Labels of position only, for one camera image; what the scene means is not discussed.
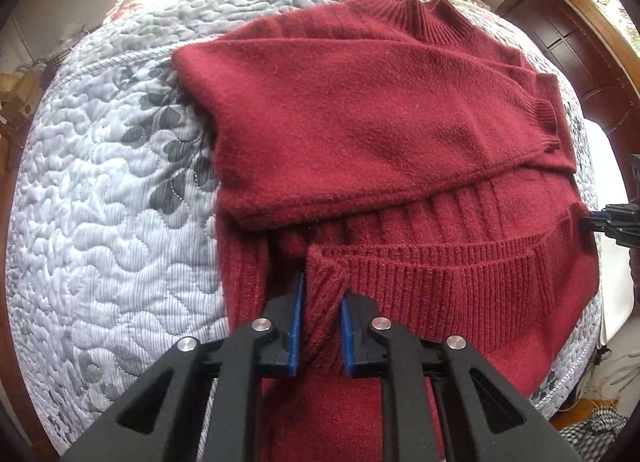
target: metal screw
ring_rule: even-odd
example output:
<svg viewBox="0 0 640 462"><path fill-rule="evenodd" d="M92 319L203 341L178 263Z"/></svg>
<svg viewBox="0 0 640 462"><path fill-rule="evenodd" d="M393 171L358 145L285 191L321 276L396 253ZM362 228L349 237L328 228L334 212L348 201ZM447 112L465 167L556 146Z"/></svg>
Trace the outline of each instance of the metal screw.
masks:
<svg viewBox="0 0 640 462"><path fill-rule="evenodd" d="M191 352L197 344L198 342L195 337L183 337L178 341L178 350L182 352Z"/></svg>
<svg viewBox="0 0 640 462"><path fill-rule="evenodd" d="M462 350L466 347L465 338L462 336L449 336L447 337L447 346L452 350Z"/></svg>
<svg viewBox="0 0 640 462"><path fill-rule="evenodd" d="M266 317L258 317L257 320L251 323L251 328L256 332L266 332L271 328L271 321Z"/></svg>
<svg viewBox="0 0 640 462"><path fill-rule="evenodd" d="M391 320L386 317L374 317L371 320L371 326L376 330L389 330L391 328Z"/></svg>

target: white quilted blanket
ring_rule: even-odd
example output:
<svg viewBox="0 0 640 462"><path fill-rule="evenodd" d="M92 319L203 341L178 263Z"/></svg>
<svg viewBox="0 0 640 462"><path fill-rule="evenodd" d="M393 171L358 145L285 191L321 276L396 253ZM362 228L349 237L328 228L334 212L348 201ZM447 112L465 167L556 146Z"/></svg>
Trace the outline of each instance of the white quilted blanket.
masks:
<svg viewBox="0 0 640 462"><path fill-rule="evenodd" d="M6 296L26 387L58 451L181 336L227 333L212 234L217 182L171 51L257 16L330 1L338 0L156 6L86 37L47 91L15 188ZM559 74L518 29L468 3L456 7L538 70ZM582 114L560 79L576 179L595 209ZM600 308L596 296L532 396L545 416L584 370Z"/></svg>

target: window frame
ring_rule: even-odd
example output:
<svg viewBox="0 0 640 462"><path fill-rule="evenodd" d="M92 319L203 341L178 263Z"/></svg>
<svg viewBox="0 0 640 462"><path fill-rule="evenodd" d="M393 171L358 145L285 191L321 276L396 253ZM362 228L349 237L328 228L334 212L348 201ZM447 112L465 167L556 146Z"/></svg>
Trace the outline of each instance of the window frame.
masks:
<svg viewBox="0 0 640 462"><path fill-rule="evenodd" d="M640 91L640 58L624 36L609 22L593 0L567 1L593 26L618 59L636 89Z"/></svg>

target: sweater sleeve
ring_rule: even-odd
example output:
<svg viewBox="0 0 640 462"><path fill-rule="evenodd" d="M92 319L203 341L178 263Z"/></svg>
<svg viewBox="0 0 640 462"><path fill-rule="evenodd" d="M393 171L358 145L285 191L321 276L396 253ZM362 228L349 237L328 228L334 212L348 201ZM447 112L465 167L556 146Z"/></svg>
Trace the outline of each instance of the sweater sleeve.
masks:
<svg viewBox="0 0 640 462"><path fill-rule="evenodd" d="M510 59L505 62L481 59L480 62L492 70L502 74L506 79L512 80L525 92L535 98L548 100L556 115L556 133L560 147L554 153L545 153L531 160L530 166L545 169L555 169L566 173L575 173L574 144L569 130L569 123L562 105L562 96L558 85L558 78L552 74L540 74L522 55L522 52L514 48L508 48Z"/></svg>
<svg viewBox="0 0 640 462"><path fill-rule="evenodd" d="M434 47L221 39L173 59L216 119L218 203L248 229L423 199L560 146L551 103Z"/></svg>

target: checkered cloth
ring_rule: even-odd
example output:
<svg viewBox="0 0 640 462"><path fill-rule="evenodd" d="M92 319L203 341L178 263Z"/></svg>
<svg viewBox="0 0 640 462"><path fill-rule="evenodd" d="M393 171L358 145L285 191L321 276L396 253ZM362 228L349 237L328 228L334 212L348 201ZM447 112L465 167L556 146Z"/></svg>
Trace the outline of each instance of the checkered cloth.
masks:
<svg viewBox="0 0 640 462"><path fill-rule="evenodd" d="M584 462L597 462L618 437L626 420L615 408L596 408L590 419L567 426L560 431L560 435L573 446Z"/></svg>

